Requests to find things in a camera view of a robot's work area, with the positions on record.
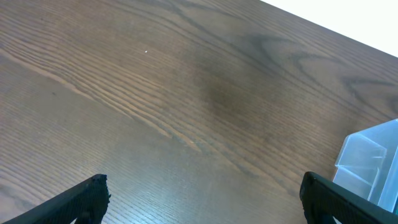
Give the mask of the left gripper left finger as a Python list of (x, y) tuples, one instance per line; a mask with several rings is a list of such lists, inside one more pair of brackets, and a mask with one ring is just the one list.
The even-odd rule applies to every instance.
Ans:
[(106, 182), (96, 174), (4, 224), (101, 223), (111, 197)]

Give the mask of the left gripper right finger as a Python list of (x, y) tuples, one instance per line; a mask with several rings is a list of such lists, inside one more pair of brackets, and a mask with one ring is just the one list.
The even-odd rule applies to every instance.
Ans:
[(314, 172), (304, 174), (300, 199), (308, 224), (397, 224), (397, 215)]

